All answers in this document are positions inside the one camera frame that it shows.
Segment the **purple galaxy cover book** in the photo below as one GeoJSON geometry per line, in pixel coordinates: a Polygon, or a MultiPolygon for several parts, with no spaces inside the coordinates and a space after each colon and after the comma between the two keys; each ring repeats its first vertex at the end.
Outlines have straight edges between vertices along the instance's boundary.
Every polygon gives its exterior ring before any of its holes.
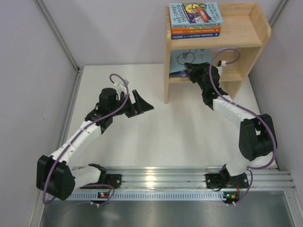
{"type": "Polygon", "coordinates": [[[169,76],[172,78],[183,78],[183,77],[188,77],[188,73],[186,70],[182,70],[182,71],[170,73],[169,76]]]}

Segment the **light blue thin booklet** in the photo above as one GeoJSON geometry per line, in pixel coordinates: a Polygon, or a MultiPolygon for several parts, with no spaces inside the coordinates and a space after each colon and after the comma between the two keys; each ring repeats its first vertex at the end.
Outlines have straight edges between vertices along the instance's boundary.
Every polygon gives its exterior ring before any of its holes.
{"type": "Polygon", "coordinates": [[[185,63],[200,64],[210,62],[212,51],[209,49],[173,50],[170,53],[169,72],[175,73],[186,69],[185,63]]]}

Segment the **blue 91-storey treehouse book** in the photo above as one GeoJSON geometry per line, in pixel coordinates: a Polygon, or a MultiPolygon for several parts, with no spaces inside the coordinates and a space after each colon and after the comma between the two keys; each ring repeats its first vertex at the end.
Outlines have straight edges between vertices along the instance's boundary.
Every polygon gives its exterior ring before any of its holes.
{"type": "Polygon", "coordinates": [[[218,33],[201,33],[201,34],[181,34],[181,35],[172,35],[172,40],[179,39],[192,39],[192,38],[204,38],[204,37],[218,37],[220,32],[218,33]]]}

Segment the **orange 78-storey treehouse book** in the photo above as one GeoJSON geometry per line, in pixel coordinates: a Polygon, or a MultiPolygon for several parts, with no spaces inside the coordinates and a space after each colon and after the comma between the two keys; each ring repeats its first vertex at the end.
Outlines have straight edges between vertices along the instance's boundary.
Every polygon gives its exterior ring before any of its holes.
{"type": "Polygon", "coordinates": [[[218,33],[221,31],[221,26],[214,27],[182,27],[172,28],[172,35],[184,35],[184,34],[204,34],[204,33],[218,33]]]}

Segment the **light blue 143-storey treehouse book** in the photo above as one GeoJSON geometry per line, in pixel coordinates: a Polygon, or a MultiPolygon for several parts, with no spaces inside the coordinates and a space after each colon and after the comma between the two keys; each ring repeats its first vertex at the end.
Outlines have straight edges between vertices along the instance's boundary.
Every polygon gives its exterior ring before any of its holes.
{"type": "Polygon", "coordinates": [[[172,28],[214,27],[223,24],[216,2],[170,3],[169,13],[172,28]]]}

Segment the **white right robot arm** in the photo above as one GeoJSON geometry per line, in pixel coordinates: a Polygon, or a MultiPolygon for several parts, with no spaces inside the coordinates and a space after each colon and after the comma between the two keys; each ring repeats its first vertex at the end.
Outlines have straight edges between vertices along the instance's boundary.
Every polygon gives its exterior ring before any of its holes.
{"type": "Polygon", "coordinates": [[[224,61],[217,66],[185,63],[185,68],[190,81],[199,85],[204,104],[221,113],[239,129],[239,151],[222,167],[222,172],[228,177],[236,177],[243,174],[257,158],[273,153],[277,141],[273,121],[268,114],[257,115],[235,104],[228,93],[220,88],[219,79],[224,65],[224,61]]]}

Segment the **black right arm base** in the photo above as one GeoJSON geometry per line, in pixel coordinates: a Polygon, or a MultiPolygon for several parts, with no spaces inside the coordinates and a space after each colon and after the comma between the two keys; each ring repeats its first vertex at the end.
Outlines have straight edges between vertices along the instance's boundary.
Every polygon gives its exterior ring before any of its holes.
{"type": "Polygon", "coordinates": [[[212,189],[214,191],[221,189],[247,189],[249,186],[249,181],[245,173],[238,176],[227,176],[217,174],[206,174],[206,187],[207,189],[212,189]]]}

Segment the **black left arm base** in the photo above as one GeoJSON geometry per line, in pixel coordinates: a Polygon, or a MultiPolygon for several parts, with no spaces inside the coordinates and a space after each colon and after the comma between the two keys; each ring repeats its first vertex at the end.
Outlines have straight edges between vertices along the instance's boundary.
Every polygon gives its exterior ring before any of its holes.
{"type": "Polygon", "coordinates": [[[122,175],[121,174],[107,174],[105,177],[102,177],[102,184],[108,184],[113,186],[115,189],[120,188],[122,183],[122,175]]]}

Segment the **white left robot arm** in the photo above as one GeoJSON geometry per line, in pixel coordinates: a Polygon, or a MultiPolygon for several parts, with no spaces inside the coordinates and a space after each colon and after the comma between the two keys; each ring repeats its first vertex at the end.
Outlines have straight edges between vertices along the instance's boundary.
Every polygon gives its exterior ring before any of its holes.
{"type": "Polygon", "coordinates": [[[80,128],[58,150],[49,156],[42,155],[37,162],[36,186],[43,195],[50,194],[60,200],[67,199],[74,189],[106,183],[107,171],[98,164],[74,169],[76,160],[88,146],[113,122],[113,117],[138,116],[154,107],[147,103],[136,90],[132,91],[135,102],[125,92],[105,88],[99,95],[95,108],[88,113],[80,128]]]}

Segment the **wooden two-tier shelf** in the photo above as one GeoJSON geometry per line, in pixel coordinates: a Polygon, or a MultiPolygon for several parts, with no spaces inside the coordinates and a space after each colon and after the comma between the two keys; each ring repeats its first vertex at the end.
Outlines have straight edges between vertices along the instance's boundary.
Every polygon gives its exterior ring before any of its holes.
{"type": "Polygon", "coordinates": [[[225,82],[226,92],[235,98],[248,77],[257,59],[271,36],[271,27],[257,2],[227,2],[218,4],[223,17],[223,26],[218,37],[171,38],[170,12],[165,8],[166,55],[164,62],[164,102],[169,101],[169,86],[172,83],[188,82],[188,78],[169,76],[172,50],[209,49],[216,61],[230,64],[223,70],[220,80],[225,82]]]}

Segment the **aluminium mounting rail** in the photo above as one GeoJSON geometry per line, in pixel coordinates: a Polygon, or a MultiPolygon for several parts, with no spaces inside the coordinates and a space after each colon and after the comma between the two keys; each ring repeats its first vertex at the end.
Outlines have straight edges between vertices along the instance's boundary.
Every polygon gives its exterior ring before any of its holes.
{"type": "Polygon", "coordinates": [[[206,187],[206,174],[217,174],[219,169],[209,168],[108,168],[108,174],[121,174],[122,183],[116,189],[116,201],[225,201],[237,200],[248,192],[294,191],[291,174],[277,168],[247,171],[247,189],[212,190],[206,187]]]}

